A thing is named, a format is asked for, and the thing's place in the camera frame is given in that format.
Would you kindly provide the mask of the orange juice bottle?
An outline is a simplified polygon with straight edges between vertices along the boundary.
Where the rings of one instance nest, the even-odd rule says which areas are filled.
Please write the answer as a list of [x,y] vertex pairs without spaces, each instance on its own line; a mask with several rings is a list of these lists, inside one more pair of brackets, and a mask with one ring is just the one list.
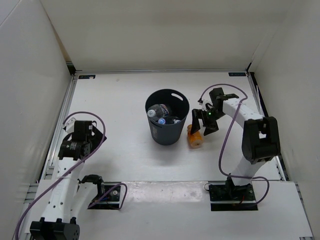
[[188,140],[189,146],[193,149],[199,148],[203,144],[203,141],[204,141],[203,137],[199,131],[197,131],[194,134],[191,134],[191,129],[192,129],[192,125],[189,124],[187,126],[187,140]]

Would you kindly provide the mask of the clear plastic bottle white cap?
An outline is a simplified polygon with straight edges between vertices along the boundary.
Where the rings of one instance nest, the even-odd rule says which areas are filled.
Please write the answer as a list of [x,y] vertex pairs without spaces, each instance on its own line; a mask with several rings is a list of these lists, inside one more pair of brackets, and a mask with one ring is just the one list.
[[180,120],[178,117],[173,116],[171,121],[172,121],[173,124],[177,124],[177,123],[179,123],[181,120]]

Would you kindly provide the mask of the blue label Pocari Sweat bottle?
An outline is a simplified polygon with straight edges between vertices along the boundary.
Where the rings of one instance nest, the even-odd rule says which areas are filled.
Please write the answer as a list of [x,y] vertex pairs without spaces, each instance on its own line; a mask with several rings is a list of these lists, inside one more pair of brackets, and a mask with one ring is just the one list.
[[157,122],[161,125],[171,125],[172,118],[170,116],[162,117]]

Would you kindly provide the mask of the clear bottle orange blue label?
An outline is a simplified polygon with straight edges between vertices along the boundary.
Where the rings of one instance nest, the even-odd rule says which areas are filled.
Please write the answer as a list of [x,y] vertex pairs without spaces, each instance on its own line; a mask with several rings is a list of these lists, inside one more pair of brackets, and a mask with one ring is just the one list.
[[166,104],[154,104],[148,108],[146,114],[150,119],[157,121],[158,119],[171,116],[172,109]]

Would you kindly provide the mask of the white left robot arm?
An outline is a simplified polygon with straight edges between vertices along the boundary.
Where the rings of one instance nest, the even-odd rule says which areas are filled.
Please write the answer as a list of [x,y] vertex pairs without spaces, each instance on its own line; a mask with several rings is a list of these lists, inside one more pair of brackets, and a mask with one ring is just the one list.
[[80,179],[83,159],[94,152],[107,138],[92,120],[75,120],[66,125],[67,136],[58,153],[56,179],[60,182],[49,191],[49,200],[38,221],[29,231],[35,240],[77,240],[81,212],[105,195],[103,178],[89,174]]

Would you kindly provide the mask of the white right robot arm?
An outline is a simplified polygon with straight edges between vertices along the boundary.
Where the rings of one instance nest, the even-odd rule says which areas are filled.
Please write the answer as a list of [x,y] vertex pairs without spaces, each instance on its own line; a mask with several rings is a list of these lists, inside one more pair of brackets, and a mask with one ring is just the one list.
[[278,122],[275,117],[255,113],[244,105],[247,95],[240,98],[235,93],[226,94],[221,87],[214,85],[209,97],[209,101],[200,98],[201,108],[191,111],[189,132],[194,135],[204,127],[205,136],[215,133],[219,129],[217,121],[224,116],[231,117],[231,123],[242,128],[242,158],[232,173],[223,173],[227,177],[224,193],[230,200],[236,200],[248,189],[251,181],[258,178],[258,170],[280,154]]

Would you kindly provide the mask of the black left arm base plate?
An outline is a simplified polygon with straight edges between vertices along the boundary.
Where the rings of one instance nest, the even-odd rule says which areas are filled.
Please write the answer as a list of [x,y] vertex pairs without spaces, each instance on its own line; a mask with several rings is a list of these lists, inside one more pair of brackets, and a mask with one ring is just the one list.
[[[104,182],[104,190],[105,192],[109,191],[113,186],[117,185],[119,182]],[[96,205],[90,207],[91,204],[95,202],[95,200],[99,199],[99,197],[95,197],[88,206],[88,210],[117,210],[120,208],[120,200],[121,200],[122,186],[119,185],[114,188],[108,195],[106,195],[100,202]]]

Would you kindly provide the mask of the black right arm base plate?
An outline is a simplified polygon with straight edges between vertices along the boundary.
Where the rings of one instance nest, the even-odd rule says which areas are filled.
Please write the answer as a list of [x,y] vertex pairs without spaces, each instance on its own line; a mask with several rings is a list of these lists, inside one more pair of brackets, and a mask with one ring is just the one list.
[[256,196],[251,184],[231,186],[226,182],[204,184],[209,193],[210,210],[212,212],[257,211]]

